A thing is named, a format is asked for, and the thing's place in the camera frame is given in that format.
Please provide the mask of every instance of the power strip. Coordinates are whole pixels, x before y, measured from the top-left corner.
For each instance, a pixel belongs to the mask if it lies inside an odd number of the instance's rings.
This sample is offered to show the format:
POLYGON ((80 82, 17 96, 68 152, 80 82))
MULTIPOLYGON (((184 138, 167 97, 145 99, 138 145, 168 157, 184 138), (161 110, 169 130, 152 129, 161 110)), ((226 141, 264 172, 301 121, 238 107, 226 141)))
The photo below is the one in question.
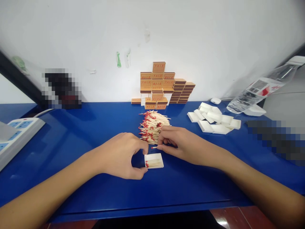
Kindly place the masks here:
POLYGON ((39 118, 12 120, 8 125, 18 131, 6 142, 0 142, 0 171, 16 156, 45 124, 39 118))

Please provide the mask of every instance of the open matchbox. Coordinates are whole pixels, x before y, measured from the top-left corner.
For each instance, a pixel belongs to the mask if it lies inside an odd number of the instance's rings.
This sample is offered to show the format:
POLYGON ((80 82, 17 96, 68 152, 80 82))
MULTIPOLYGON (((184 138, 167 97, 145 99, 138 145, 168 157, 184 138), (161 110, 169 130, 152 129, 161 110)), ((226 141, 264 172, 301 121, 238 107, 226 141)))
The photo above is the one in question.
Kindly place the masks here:
POLYGON ((163 168, 164 164, 163 164, 163 160, 162 160, 162 156, 160 153, 157 154, 146 154, 144 155, 144 161, 150 161, 150 160, 160 160, 160 164, 156 165, 156 166, 152 166, 152 167, 147 167, 146 163, 145 163, 145 167, 148 169, 159 169, 159 168, 163 168))

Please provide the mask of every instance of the plastic water bottle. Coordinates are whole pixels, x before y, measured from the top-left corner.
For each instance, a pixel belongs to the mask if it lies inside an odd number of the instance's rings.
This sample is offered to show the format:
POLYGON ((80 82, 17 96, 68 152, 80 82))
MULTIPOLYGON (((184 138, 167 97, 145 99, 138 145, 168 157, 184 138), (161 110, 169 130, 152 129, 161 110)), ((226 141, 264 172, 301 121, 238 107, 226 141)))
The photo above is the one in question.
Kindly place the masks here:
POLYGON ((294 56, 285 65, 272 70, 266 76, 250 84, 228 104, 227 109, 235 114, 247 110, 291 81, 298 67, 303 64, 305 64, 305 57, 294 56))

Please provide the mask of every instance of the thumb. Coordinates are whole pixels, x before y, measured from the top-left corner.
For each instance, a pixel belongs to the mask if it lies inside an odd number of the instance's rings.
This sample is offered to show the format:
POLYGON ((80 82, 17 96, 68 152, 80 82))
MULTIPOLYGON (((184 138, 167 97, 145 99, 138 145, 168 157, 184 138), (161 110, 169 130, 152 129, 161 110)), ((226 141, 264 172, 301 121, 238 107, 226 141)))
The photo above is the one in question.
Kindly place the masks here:
POLYGON ((166 146, 166 145, 158 145, 157 149, 163 150, 167 154, 173 155, 175 157, 179 157, 180 151, 174 147, 171 146, 166 146))
POLYGON ((129 179, 141 180, 147 171, 148 169, 145 167, 142 167, 140 169, 132 167, 129 179))

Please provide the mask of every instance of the blue table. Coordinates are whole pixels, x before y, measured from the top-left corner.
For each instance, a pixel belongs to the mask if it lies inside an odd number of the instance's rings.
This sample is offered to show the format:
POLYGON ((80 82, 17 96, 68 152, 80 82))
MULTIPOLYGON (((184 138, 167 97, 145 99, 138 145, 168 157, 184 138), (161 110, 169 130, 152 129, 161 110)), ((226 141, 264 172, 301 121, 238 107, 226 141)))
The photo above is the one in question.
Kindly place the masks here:
POLYGON ((13 119, 23 118, 36 107, 36 103, 0 104, 0 121, 7 124, 13 119))
MULTIPOLYGON (((276 156, 248 134, 246 124, 227 135, 202 133, 187 112, 200 102, 171 104, 160 113, 173 126, 185 127, 281 182, 305 194, 305 168, 276 156)), ((120 132, 138 135, 144 107, 130 103, 83 103, 82 109, 53 110, 40 118, 46 122, 32 140, 0 172, 0 206, 60 171, 85 152, 120 132)), ((238 118, 255 119, 241 115, 238 118)), ((149 153, 159 153, 149 149, 149 153)), ((252 205, 221 171, 189 164, 164 152, 164 168, 148 171, 142 180, 124 180, 100 174, 73 193, 51 218, 52 222, 138 216, 252 205)), ((144 166, 137 153, 132 164, 144 166)))

